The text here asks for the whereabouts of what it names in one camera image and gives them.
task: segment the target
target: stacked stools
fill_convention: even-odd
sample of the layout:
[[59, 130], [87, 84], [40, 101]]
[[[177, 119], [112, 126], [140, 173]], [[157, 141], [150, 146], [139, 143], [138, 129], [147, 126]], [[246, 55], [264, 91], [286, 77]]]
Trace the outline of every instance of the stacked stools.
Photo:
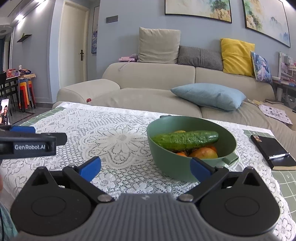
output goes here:
[[23, 112], [28, 107], [34, 107], [35, 106], [35, 97], [33, 92], [33, 86], [32, 81], [25, 78], [19, 80], [19, 86], [20, 86], [20, 108]]

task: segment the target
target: sofa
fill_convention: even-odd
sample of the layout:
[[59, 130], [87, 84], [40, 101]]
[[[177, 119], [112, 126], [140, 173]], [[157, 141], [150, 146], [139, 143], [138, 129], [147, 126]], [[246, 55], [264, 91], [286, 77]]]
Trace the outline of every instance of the sofa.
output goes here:
[[197, 106], [170, 91], [173, 87], [192, 83], [214, 83], [235, 88], [250, 100], [275, 99], [270, 84], [258, 82], [251, 77], [187, 65], [133, 62], [111, 64], [102, 79], [60, 89], [54, 107], [63, 101], [69, 101], [186, 115], [266, 128], [270, 129], [278, 141], [296, 158], [296, 114], [291, 109], [281, 104], [266, 103], [286, 111], [294, 123], [287, 126], [265, 116], [257, 106], [247, 100], [237, 110], [226, 112]]

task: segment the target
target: gray striped pillow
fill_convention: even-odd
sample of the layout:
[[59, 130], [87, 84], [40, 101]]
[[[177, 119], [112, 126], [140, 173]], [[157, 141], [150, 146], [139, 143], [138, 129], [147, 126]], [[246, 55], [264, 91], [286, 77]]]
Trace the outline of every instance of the gray striped pillow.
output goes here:
[[197, 47], [180, 45], [178, 64], [223, 71], [223, 60], [220, 52]]

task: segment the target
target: door handle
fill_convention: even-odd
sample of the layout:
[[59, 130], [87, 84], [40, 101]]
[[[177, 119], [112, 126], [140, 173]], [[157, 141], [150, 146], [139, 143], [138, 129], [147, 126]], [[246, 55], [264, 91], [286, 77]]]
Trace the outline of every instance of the door handle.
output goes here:
[[83, 61], [83, 55], [84, 55], [84, 53], [83, 53], [83, 49], [82, 49], [80, 52], [81, 61]]

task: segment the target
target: black notebook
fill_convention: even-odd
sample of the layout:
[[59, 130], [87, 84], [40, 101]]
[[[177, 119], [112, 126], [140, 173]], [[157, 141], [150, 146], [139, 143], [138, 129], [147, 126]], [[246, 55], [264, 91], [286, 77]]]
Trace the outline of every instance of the black notebook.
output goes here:
[[296, 170], [295, 160], [275, 138], [251, 135], [251, 139], [272, 170]]

